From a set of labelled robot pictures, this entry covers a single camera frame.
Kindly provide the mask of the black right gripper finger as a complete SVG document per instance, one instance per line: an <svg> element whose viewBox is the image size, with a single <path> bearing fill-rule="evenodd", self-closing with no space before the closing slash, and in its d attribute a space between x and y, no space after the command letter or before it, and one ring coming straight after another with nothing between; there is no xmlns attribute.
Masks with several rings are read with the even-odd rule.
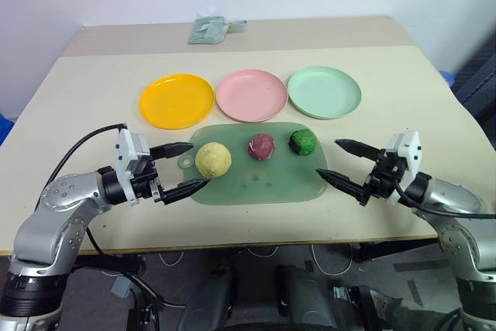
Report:
<svg viewBox="0 0 496 331"><path fill-rule="evenodd" d="M330 170L317 168L316 172L328 184L332 185L352 197L354 197L361 205L368 203L368 189L364 185L359 185L352 182L347 176Z"/></svg>
<svg viewBox="0 0 496 331"><path fill-rule="evenodd" d="M335 140L334 143L345 150L347 153L351 153L356 157L365 157L368 160L372 161L379 160L379 158L382 157L384 154L384 150L377 149L356 140L339 139Z"/></svg>

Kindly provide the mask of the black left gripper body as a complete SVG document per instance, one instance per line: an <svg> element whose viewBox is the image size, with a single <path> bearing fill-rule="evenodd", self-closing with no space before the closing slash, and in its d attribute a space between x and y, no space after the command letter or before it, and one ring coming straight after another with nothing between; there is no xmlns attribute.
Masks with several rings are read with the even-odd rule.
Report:
<svg viewBox="0 0 496 331"><path fill-rule="evenodd" d="M134 174L130 180L137 199L151 198L155 202L165 203L166 193L160 183L160 178L154 160L148 160L144 169Z"/></svg>

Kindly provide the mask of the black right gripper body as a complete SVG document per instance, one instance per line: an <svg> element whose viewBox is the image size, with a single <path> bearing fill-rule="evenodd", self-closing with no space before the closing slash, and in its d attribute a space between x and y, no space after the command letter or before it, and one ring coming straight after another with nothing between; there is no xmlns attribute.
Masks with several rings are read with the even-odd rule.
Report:
<svg viewBox="0 0 496 331"><path fill-rule="evenodd" d="M370 196L383 198L393 205L401 198L395 185L400 183L406 170L407 160L404 157L381 149L364 186Z"/></svg>

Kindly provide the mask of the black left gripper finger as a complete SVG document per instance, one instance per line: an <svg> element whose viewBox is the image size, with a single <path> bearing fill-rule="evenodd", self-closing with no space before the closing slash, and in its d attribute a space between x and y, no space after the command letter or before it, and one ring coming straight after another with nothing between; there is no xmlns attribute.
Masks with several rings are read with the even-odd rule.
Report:
<svg viewBox="0 0 496 331"><path fill-rule="evenodd" d="M173 158L186 153L192 149L194 145L187 142L176 142L158 145L150 148L150 157L153 160L159 160L163 158Z"/></svg>
<svg viewBox="0 0 496 331"><path fill-rule="evenodd" d="M210 178L196 178L190 181L182 182L178 184L176 188L164 191L161 195L161 201L165 205L169 205L171 203L188 198L197 191L204 188L210 181Z"/></svg>

